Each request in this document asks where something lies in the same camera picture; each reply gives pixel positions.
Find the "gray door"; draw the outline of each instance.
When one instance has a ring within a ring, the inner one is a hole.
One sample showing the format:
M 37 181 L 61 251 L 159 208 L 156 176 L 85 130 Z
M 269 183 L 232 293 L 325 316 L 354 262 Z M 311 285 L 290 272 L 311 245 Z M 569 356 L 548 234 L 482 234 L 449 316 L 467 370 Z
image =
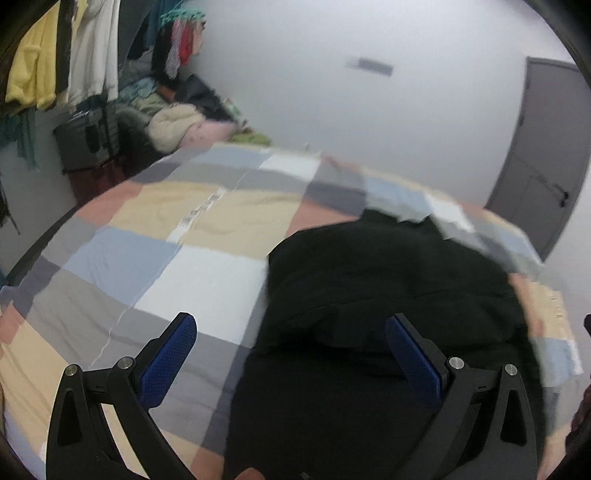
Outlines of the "gray door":
M 486 208 L 544 260 L 569 219 L 591 153 L 591 89 L 573 64 L 528 59 L 521 115 Z

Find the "green towel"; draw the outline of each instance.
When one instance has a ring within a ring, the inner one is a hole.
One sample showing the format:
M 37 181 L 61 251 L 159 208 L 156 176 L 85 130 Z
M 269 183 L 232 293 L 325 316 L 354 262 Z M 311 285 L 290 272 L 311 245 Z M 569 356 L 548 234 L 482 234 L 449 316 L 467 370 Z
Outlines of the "green towel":
M 27 108 L 13 116 L 0 118 L 0 148 L 17 142 L 18 156 L 31 170 L 38 170 L 35 159 L 35 108 Z
M 263 134 L 251 133 L 251 134 L 234 134 L 230 137 L 232 143 L 247 143 L 251 145 L 264 145 L 266 147 L 271 146 L 271 139 Z

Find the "green cloth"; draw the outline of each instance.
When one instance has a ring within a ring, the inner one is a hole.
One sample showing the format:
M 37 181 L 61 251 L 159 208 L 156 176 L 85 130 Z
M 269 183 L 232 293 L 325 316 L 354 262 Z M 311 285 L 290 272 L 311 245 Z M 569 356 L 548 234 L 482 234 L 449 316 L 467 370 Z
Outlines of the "green cloth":
M 13 116 L 0 118 L 0 148 L 17 142 L 18 156 L 31 170 L 38 170 L 35 158 L 35 108 L 27 108 Z
M 146 98 L 137 97 L 135 100 L 132 100 L 130 105 L 137 108 L 142 113 L 154 116 L 163 108 L 168 107 L 169 103 L 159 94 L 152 93 Z
M 232 143 L 246 143 L 246 144 L 251 144 L 251 145 L 264 145 L 266 147 L 271 146 L 271 139 L 266 135 L 258 134 L 258 133 L 234 134 L 230 137 L 229 141 Z

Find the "pile of clothes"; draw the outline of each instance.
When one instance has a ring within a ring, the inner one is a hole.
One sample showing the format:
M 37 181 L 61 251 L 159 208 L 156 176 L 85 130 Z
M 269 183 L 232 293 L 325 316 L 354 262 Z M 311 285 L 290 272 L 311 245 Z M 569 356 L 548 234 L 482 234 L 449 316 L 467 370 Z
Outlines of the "pile of clothes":
M 138 70 L 137 64 L 132 68 Z M 238 128 L 215 91 L 195 75 L 177 91 L 152 76 L 126 85 L 119 93 L 117 118 L 120 127 L 145 131 L 160 153 L 181 147 L 211 147 L 228 140 Z

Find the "plaid bedspread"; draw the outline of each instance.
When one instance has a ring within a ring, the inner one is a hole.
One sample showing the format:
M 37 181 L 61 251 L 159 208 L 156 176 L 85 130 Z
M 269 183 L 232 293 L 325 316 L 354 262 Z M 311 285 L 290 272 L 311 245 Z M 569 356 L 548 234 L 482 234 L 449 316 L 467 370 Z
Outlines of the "plaid bedspread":
M 151 415 L 200 479 L 223 465 L 229 406 L 265 311 L 266 256 L 284 238 L 357 219 L 431 215 L 454 239 L 500 263 L 523 305 L 549 393 L 582 373 L 559 292 L 527 237 L 441 192 L 324 156 L 218 144 L 180 150 L 80 209 L 19 287 L 0 292 L 0 381 L 9 440 L 44 478 L 51 408 L 64 368 L 112 367 L 178 312 L 197 342 Z M 112 407 L 128 466 L 143 473 Z M 550 432 L 559 429 L 548 407 Z

